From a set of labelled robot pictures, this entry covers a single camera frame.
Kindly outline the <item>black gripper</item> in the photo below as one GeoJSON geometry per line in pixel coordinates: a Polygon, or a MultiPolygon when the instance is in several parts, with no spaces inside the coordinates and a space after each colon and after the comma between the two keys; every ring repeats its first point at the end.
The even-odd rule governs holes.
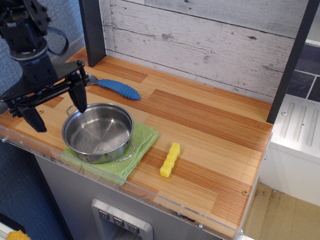
{"type": "Polygon", "coordinates": [[[45,133],[47,128],[35,107],[66,92],[81,113],[86,111],[89,77],[84,61],[53,64],[43,55],[20,63],[22,77],[0,95],[13,117],[23,117],[38,133],[45,133]]]}

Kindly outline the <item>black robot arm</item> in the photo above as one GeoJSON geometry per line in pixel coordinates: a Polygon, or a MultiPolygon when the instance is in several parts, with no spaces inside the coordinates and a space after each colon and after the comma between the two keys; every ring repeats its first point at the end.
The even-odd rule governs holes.
{"type": "Polygon", "coordinates": [[[87,109],[85,87],[89,76],[82,60],[52,63],[45,36],[60,30],[50,27],[47,8],[37,0],[2,0],[0,2],[0,36],[8,47],[11,58],[22,69],[20,80],[0,96],[13,117],[24,118],[37,132],[46,127],[36,107],[69,93],[73,104],[84,113],[87,109]]]}

